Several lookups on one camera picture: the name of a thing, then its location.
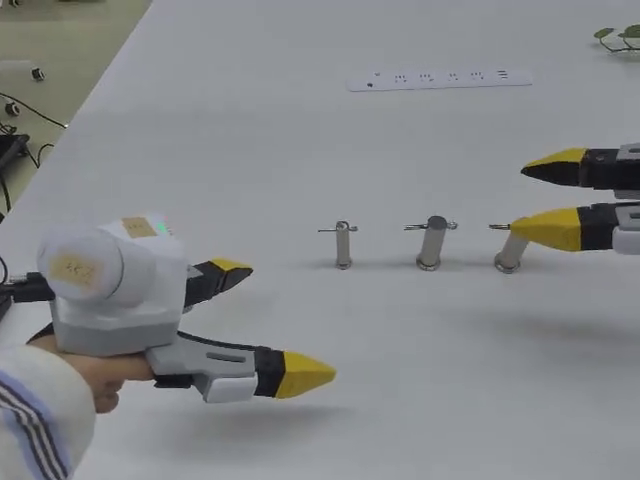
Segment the metal pin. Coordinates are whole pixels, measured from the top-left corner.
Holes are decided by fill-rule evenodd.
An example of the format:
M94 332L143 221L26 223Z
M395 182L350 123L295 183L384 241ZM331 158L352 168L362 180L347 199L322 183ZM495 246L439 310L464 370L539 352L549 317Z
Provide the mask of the metal pin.
M511 225L489 225L492 230L511 230ZM493 259L493 264L502 273L514 273L520 268L520 260L529 245L529 240L509 233L502 250Z
M433 272L440 267L440 252L444 244L444 236L447 230L458 228L456 222L447 222L444 217L434 215L427 223L418 225L406 225L405 231L424 230L422 248L416 258L416 265L422 270Z
M336 223L335 228L325 228L318 230L318 232L335 232L336 234L336 268L340 270L346 270L351 267L353 263L351 261L351 249L349 242L349 233L357 232L358 227L352 227L349 222L340 220Z

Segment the power strip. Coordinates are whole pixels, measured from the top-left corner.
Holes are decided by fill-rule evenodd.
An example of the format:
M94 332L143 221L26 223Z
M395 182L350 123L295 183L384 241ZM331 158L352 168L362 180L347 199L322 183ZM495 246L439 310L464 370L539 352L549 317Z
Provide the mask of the power strip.
M527 86L532 84L531 74L526 70L496 68L375 72L366 77L347 81L347 88L351 92L384 92L389 90Z

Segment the striped cuff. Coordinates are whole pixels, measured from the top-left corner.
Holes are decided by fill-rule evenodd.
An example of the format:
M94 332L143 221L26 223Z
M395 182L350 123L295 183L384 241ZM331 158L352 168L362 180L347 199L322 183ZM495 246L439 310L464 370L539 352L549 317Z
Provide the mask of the striped cuff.
M88 385L60 357L36 347L0 354L0 413L35 479L69 478L93 435Z

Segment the white sleeve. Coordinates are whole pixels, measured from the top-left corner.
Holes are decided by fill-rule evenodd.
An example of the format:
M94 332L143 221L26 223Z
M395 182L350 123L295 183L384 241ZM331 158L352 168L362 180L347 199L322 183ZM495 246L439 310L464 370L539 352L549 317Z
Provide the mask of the white sleeve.
M0 351L0 480L66 480L95 426L93 395L60 357L37 347Z

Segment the white tabletop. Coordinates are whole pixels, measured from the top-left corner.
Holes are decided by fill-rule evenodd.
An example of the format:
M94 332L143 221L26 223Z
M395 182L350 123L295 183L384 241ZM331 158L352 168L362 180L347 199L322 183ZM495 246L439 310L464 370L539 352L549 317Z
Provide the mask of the white tabletop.
M166 213L192 261L256 272L183 329L338 369L296 400L125 389L78 479L636 479L640 259L528 249L491 222L611 201L522 177L638 141L640 62L592 45L636 0L156 0L0 229L14 272L54 224ZM361 71L504 66L515 88L350 93ZM442 267L414 265L443 215ZM346 219L354 264L332 267ZM16 306L3 341L47 322Z

